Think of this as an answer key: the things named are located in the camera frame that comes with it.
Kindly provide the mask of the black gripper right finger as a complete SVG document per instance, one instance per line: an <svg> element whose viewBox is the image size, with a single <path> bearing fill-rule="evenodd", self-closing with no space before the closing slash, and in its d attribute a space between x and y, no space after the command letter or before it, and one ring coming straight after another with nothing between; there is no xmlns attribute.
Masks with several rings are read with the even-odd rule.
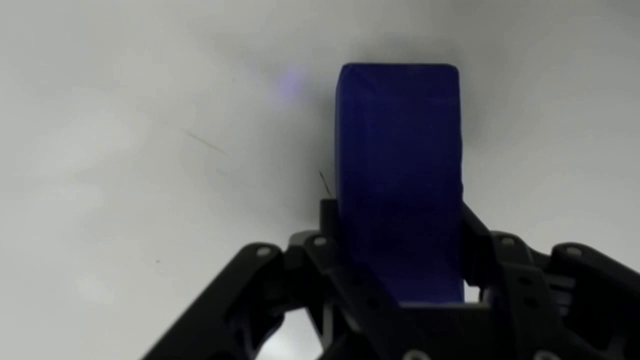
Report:
<svg viewBox="0 0 640 360"><path fill-rule="evenodd" d="M462 278L502 320L509 360L640 360L640 274L563 242L549 254L462 212Z"/></svg>

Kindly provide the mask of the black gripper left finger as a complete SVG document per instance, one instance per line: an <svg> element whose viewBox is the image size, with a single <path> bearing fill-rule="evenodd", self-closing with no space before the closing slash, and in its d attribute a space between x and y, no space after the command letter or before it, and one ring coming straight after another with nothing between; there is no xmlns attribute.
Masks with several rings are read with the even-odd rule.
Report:
<svg viewBox="0 0 640 360"><path fill-rule="evenodd" d="M318 360L398 360L384 320L395 305L356 267L339 235L339 203L320 203L320 229L285 250L245 247L185 309L142 360L259 360L293 311L307 311L323 344Z"/></svg>

